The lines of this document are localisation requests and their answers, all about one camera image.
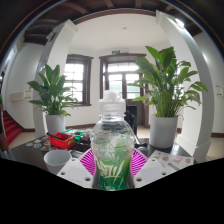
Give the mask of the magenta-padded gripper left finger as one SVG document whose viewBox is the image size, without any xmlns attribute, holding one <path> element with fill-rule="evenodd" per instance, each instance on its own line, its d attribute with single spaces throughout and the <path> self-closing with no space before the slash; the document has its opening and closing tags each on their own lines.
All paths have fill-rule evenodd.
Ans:
<svg viewBox="0 0 224 224">
<path fill-rule="evenodd" d="M 92 188 L 96 174 L 94 154 L 91 149 L 79 158 L 71 158 L 58 172 L 58 176 L 84 188 Z"/>
</svg>

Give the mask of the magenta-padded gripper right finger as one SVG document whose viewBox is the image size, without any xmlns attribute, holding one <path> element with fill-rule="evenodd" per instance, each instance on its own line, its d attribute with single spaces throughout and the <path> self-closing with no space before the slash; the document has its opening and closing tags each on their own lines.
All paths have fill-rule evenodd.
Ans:
<svg viewBox="0 0 224 224">
<path fill-rule="evenodd" d="M 167 171 L 156 158 L 147 158 L 138 149 L 132 153 L 130 168 L 135 188 L 148 185 L 167 175 Z"/>
</svg>

